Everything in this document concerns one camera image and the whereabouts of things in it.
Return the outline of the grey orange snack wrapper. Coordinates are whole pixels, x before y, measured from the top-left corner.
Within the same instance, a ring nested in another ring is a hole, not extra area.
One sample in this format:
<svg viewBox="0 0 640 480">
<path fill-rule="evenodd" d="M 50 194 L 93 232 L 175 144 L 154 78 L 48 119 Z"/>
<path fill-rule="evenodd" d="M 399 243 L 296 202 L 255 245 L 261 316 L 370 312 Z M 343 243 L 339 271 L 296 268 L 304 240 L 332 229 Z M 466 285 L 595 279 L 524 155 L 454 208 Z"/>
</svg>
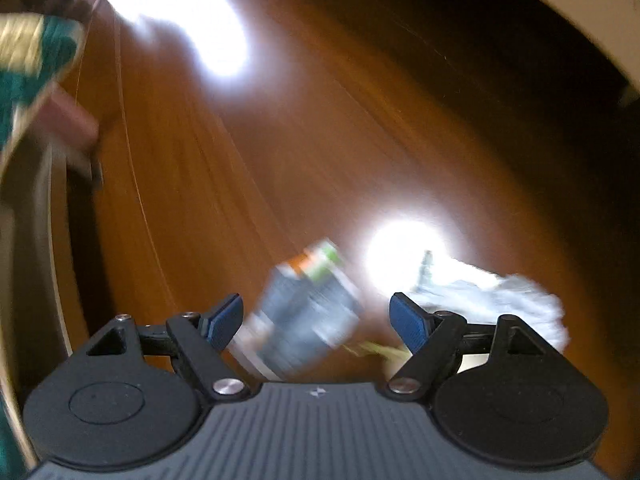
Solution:
<svg viewBox="0 0 640 480">
<path fill-rule="evenodd" d="M 348 341 L 361 313 L 360 292 L 324 238 L 272 268 L 230 351 L 250 374 L 284 382 Z"/>
</svg>

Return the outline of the white paper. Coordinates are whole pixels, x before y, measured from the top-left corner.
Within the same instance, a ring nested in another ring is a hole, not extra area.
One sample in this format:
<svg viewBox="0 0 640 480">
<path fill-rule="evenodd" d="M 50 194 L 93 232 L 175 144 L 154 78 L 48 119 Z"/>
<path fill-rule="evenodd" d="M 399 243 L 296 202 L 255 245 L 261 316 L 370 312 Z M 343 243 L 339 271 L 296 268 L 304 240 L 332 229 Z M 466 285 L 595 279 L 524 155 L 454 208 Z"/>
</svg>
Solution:
<svg viewBox="0 0 640 480">
<path fill-rule="evenodd" d="M 500 315 L 514 314 L 559 352 L 570 342 L 560 298 L 520 274 L 501 276 L 427 252 L 408 296 L 427 312 L 454 312 L 471 324 L 495 324 Z"/>
</svg>

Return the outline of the wilted cabbage leaf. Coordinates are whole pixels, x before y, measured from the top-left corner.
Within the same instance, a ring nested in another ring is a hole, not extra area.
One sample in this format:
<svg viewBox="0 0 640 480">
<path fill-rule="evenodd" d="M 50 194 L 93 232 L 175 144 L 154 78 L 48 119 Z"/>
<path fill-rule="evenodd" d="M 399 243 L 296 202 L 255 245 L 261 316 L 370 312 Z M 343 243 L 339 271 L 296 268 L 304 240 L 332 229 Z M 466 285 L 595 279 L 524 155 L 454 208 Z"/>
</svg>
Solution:
<svg viewBox="0 0 640 480">
<path fill-rule="evenodd" d="M 349 346 L 344 344 L 343 349 L 358 358 L 380 356 L 387 361 L 405 361 L 411 356 L 411 352 L 406 347 L 384 346 L 384 344 L 376 344 L 372 341 L 360 341 Z"/>
</svg>

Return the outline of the green patterned cloth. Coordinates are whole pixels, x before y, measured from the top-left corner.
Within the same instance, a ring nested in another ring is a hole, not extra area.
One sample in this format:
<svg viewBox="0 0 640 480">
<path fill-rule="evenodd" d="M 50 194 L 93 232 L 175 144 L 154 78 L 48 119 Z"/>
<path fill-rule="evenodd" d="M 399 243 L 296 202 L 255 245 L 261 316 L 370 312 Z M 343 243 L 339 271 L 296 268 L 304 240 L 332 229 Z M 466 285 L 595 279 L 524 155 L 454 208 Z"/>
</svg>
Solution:
<svg viewBox="0 0 640 480">
<path fill-rule="evenodd" d="M 1 15 L 2 150 L 23 135 L 44 97 L 74 66 L 85 36 L 85 27 L 67 18 Z"/>
</svg>

